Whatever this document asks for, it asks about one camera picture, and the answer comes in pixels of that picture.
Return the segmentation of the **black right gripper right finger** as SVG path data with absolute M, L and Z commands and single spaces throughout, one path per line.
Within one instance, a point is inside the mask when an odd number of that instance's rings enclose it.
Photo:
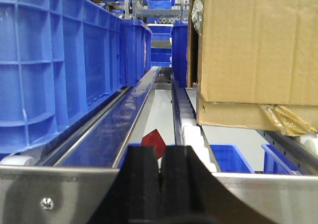
M 162 224 L 271 224 L 231 193 L 190 146 L 168 146 L 162 158 Z

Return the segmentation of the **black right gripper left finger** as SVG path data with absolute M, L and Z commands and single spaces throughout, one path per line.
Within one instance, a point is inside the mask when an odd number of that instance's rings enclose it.
M 153 224 L 159 218 L 159 170 L 151 148 L 130 150 L 89 224 Z

